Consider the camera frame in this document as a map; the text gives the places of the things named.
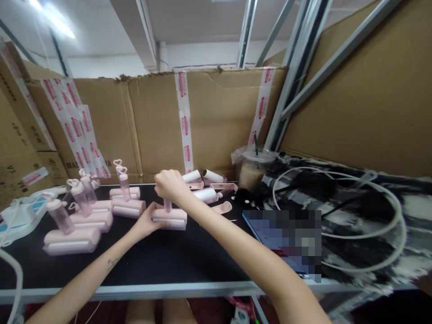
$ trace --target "ceiling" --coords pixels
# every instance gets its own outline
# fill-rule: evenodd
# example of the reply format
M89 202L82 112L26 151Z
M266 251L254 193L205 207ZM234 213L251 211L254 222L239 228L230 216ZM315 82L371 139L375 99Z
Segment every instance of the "ceiling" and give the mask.
M267 39L286 0L259 0L252 40ZM68 57L135 54L110 0L50 0L66 17L75 39L59 36ZM371 0L333 0L328 20L339 20ZM288 39L300 1L293 6L278 39ZM156 41L168 44L238 41L246 0L212 3L211 0L147 0ZM26 0L0 0L0 18L31 52L45 56L35 21L48 56L56 56L46 22Z

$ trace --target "pixelated screen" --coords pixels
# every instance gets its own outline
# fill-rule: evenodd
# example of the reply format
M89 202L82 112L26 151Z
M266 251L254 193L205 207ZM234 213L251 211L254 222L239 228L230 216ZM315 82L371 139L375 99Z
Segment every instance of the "pixelated screen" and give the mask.
M321 282L321 211L251 210L243 217L255 237L295 272Z

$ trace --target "plastic cup lid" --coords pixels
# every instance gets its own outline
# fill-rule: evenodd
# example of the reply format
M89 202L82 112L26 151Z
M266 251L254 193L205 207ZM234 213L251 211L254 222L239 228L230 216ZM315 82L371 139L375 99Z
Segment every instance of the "plastic cup lid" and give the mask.
M276 157L263 152L258 152L258 155L256 155L254 151L243 152L243 157L257 163L272 163L276 159Z

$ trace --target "red and white tape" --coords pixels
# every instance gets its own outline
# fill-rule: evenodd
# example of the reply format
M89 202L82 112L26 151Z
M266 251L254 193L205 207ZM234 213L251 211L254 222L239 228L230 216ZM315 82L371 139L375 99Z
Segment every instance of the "red and white tape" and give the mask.
M44 123L44 120L41 117L41 114L39 113L39 110L36 106L35 101L33 100L32 95L30 92L28 92L28 89L26 87L26 84L24 82L24 79L18 69L18 66L15 64L15 61L12 59L12 56L10 55L10 52L6 46L6 44L3 42L3 39L0 38L0 54L3 58L3 60L6 62L6 65L8 69L10 70L12 77L15 81L15 83L18 85L18 88L24 97L33 117L36 120L36 123L38 124L40 130L42 131L42 134L45 138L45 141L47 142L49 149L51 151L57 151L53 142L53 139L51 138L51 135L48 132L48 129L46 128L46 125Z
M177 100L179 102L179 118L181 127L181 142L183 146L183 160L186 173L194 170L194 158L192 154L192 135L190 132L190 107L188 79L186 72L176 72L175 88L177 90Z
M247 143L248 150L255 149L255 134L258 138L262 124L264 123L264 119L266 118L271 84L273 83L273 77L275 76L274 73L274 67L266 67L262 72L260 91L258 93L258 102L256 103L255 117L253 119L252 129L249 135L249 141Z
M89 107L81 103L73 80L49 79L41 80L41 84L78 165L90 177L110 178L105 160L97 148Z
M31 186L32 184L38 182L40 179L45 178L48 175L47 169L43 166L42 168L29 173L28 175L22 177L23 182Z

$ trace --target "human hand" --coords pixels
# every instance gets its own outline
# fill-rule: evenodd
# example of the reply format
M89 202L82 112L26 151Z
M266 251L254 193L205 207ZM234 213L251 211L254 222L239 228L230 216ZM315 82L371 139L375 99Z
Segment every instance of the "human hand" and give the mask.
M189 187L177 170L162 170L154 176L156 186L154 190L161 198L179 205L179 201L192 195Z
M152 213L154 209L163 209L162 205L156 202L152 202L149 207L143 212L138 218L135 225L129 230L128 234L132 235L136 241L140 241L143 238L149 236L154 231L163 227L169 227L171 224L168 221L153 222Z

